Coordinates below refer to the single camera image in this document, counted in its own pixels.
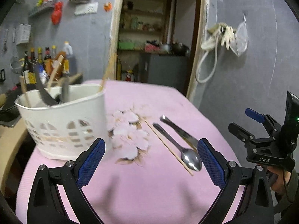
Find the pink tablecloth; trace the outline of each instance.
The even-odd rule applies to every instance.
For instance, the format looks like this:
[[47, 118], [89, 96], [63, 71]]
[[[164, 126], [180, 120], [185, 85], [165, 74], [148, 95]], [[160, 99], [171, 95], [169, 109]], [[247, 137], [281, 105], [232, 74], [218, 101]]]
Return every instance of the pink tablecloth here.
[[[149, 84], [107, 82], [108, 113], [118, 108], [129, 108], [132, 104], [148, 105], [150, 122], [159, 122], [159, 117], [165, 114], [197, 139], [207, 138], [227, 160], [238, 162], [216, 127], [177, 90]], [[188, 146], [173, 129], [163, 123], [161, 125], [178, 143]], [[106, 224], [198, 223], [217, 197], [219, 187], [213, 185], [205, 167], [191, 176], [149, 127], [146, 124], [142, 127], [151, 134], [151, 148], [144, 166], [135, 163], [116, 164], [113, 158], [101, 161], [90, 183], [82, 188], [85, 196]], [[179, 154], [170, 142], [169, 145]], [[23, 223], [27, 223], [30, 190], [37, 168], [41, 164], [51, 168], [62, 166], [64, 162], [47, 159], [35, 148], [17, 195], [16, 214]], [[59, 186], [59, 190], [70, 219], [78, 221], [63, 187]], [[232, 219], [242, 191], [243, 188], [239, 188], [225, 221]]]

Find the yellow label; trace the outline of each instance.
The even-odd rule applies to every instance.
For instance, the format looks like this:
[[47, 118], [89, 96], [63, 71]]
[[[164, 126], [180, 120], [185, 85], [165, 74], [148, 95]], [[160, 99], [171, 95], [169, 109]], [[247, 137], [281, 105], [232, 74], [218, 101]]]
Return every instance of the yellow label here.
[[28, 78], [29, 78], [29, 83], [30, 84], [35, 84], [36, 83], [35, 73], [29, 72], [28, 73]]
[[64, 74], [69, 74], [70, 73], [70, 62], [68, 60], [64, 60], [63, 73]]

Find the blue textured pad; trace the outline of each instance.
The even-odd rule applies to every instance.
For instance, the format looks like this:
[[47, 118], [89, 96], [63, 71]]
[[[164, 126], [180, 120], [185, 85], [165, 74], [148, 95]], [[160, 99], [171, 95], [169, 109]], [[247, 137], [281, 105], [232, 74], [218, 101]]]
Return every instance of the blue textured pad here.
[[198, 141], [197, 151], [213, 181], [213, 184], [222, 189], [225, 185], [224, 170], [203, 140]]
[[257, 121], [257, 122], [259, 122], [259, 123], [264, 123], [264, 122], [265, 122], [265, 117], [264, 117], [262, 114], [260, 114], [260, 113], [258, 113], [258, 112], [255, 112], [254, 110], [252, 110], [252, 109], [250, 109], [250, 108], [247, 108], [247, 109], [245, 110], [245, 114], [246, 114], [248, 117], [254, 119], [255, 121]]
[[79, 188], [88, 185], [92, 175], [94, 174], [98, 164], [100, 163], [104, 153], [105, 153], [105, 142], [100, 140], [99, 143], [95, 146], [93, 151], [90, 153], [86, 161], [82, 164], [82, 167], [79, 169], [77, 185]]

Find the white hose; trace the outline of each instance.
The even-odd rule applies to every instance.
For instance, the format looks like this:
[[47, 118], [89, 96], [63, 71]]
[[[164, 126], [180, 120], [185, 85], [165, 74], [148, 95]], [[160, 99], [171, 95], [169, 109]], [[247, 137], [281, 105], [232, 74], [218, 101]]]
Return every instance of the white hose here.
[[200, 80], [199, 79], [199, 72], [200, 72], [200, 68], [202, 63], [204, 62], [204, 60], [206, 59], [207, 55], [209, 54], [210, 51], [206, 51], [206, 53], [203, 55], [203, 57], [201, 58], [200, 62], [198, 63], [197, 69], [196, 69], [196, 73], [195, 73], [195, 79], [198, 83], [204, 84], [207, 81], [209, 81], [212, 76], [215, 73], [216, 70], [216, 66], [217, 66], [217, 54], [218, 54], [218, 40], [219, 40], [219, 35], [216, 36], [216, 42], [215, 42], [215, 60], [214, 60], [214, 67], [210, 73], [210, 75], [208, 75], [205, 79]]

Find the metal bolt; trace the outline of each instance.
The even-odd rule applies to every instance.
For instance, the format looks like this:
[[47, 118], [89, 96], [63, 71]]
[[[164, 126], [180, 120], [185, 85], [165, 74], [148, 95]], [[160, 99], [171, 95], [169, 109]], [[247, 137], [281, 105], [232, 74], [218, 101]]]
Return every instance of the metal bolt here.
[[73, 165], [74, 165], [74, 161], [68, 161], [66, 163], [66, 166], [68, 166], [68, 167], [72, 167]]
[[263, 169], [262, 166], [258, 165], [258, 166], [257, 166], [257, 170], [259, 170], [259, 171], [263, 171], [264, 169]]
[[46, 165], [42, 164], [38, 167], [39, 170], [44, 170], [44, 168], [46, 167]]
[[231, 167], [235, 167], [235, 166], [237, 166], [237, 164], [236, 164], [234, 161], [230, 161], [228, 164], [229, 164]]

